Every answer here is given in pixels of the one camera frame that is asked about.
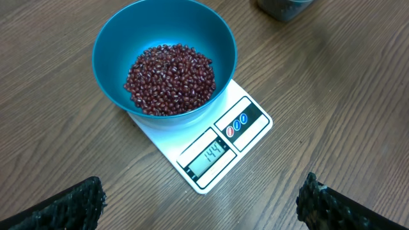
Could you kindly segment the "clear plastic bean container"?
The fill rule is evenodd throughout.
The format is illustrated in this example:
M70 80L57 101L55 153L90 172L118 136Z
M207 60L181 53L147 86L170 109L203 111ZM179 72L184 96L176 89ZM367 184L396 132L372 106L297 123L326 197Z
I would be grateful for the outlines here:
M282 22L299 15L314 0L257 0L258 6L269 16Z

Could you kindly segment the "white digital kitchen scale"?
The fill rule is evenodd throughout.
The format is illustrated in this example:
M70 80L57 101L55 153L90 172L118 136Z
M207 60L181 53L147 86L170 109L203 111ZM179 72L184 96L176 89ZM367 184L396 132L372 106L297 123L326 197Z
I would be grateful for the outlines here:
M273 127L272 118L233 80L198 116L130 117L198 194L211 191Z

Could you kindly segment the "teal blue bowl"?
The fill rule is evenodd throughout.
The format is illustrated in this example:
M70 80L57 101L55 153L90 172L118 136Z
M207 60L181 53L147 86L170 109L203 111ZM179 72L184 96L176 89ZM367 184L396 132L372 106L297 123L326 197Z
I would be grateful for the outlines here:
M216 89L201 107L157 119L171 122L200 116L223 94L233 78L238 51L226 21L197 1L138 1L114 14L100 30L93 47L92 67L99 88L124 111L150 119L131 101L131 94L123 85L129 69L144 50L178 43L193 47L212 60Z

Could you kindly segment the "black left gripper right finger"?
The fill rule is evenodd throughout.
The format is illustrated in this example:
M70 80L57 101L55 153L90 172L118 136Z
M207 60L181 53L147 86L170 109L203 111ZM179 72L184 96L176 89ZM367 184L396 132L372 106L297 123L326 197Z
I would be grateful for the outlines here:
M320 183L310 172L299 190L297 217L315 230L408 230Z

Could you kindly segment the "red beans in bowl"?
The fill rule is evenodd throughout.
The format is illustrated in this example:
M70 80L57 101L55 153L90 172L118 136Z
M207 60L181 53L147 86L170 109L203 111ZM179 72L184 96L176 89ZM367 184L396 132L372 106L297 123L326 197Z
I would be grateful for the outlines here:
M131 66L123 87L135 106L150 116L193 111L217 89L212 60L180 43L146 49Z

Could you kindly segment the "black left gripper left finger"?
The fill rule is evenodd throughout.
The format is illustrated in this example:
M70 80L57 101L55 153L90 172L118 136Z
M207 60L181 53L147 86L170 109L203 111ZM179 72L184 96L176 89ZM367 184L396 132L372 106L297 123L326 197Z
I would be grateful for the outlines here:
M1 221L7 230L95 230L104 212L106 194L97 176Z

